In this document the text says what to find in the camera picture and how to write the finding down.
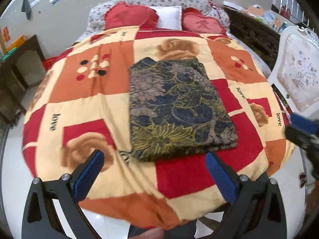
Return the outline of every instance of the red heart pillow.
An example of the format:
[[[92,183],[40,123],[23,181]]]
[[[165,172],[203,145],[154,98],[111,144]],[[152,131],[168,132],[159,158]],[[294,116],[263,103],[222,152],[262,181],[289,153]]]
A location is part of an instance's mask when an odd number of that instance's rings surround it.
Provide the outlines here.
[[[104,19],[107,30],[123,26],[155,27],[159,17],[147,6],[118,2],[106,12]]]
[[[187,8],[186,10],[183,12],[182,17],[183,30],[194,33],[226,35],[226,29],[217,19],[204,16],[196,9],[190,10],[190,8]]]

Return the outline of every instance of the dark floral fabric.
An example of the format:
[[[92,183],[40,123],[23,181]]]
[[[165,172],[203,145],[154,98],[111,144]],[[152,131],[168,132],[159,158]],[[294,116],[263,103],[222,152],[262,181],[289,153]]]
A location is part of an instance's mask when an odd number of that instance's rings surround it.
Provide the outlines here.
[[[235,126],[197,58],[130,68],[131,154],[155,161],[237,146]]]

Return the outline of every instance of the white tile floor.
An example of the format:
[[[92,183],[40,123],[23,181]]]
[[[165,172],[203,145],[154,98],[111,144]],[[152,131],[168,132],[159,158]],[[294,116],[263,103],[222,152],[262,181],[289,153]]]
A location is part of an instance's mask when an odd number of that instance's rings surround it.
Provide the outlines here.
[[[22,104],[27,107],[36,88],[29,90]],[[23,118],[18,126],[10,130],[4,150],[2,169],[2,195],[4,209],[11,233],[15,239],[21,238],[22,216],[26,197],[32,182],[32,176],[21,154]],[[297,150],[287,163],[273,177],[278,180],[282,193],[288,228],[288,239],[295,236],[304,217],[305,188],[299,188],[298,175],[303,172],[300,152]],[[63,215],[58,201],[54,202],[62,226],[71,238],[75,238]],[[123,220],[101,216],[90,211],[84,211],[86,217],[102,239],[127,238],[129,223]],[[220,221],[222,213],[208,214],[208,218]],[[197,222],[195,237],[199,238],[211,234],[212,230]]]

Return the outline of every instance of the white pillow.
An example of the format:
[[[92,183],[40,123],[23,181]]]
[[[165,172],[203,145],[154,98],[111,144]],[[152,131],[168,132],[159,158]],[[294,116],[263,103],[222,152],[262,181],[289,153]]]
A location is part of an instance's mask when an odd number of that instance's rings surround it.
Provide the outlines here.
[[[171,7],[160,7],[160,6],[151,6],[159,16],[156,27],[158,28],[169,28],[169,29],[178,29],[181,28],[181,6],[171,6]]]

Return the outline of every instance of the floral comforter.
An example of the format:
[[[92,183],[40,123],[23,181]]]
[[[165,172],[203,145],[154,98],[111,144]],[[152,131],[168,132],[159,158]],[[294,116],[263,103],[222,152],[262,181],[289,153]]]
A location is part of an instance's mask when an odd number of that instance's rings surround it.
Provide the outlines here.
[[[145,57],[196,57],[204,65],[236,128],[238,146],[218,151],[236,172],[254,180],[266,170],[276,172],[290,157],[294,146],[283,135],[288,118],[237,42],[130,26],[85,39],[48,71],[25,116],[22,151],[34,177],[58,179],[99,149],[105,164],[80,202],[83,208],[139,227],[168,229],[224,204],[204,154],[141,162],[127,153],[129,68]]]

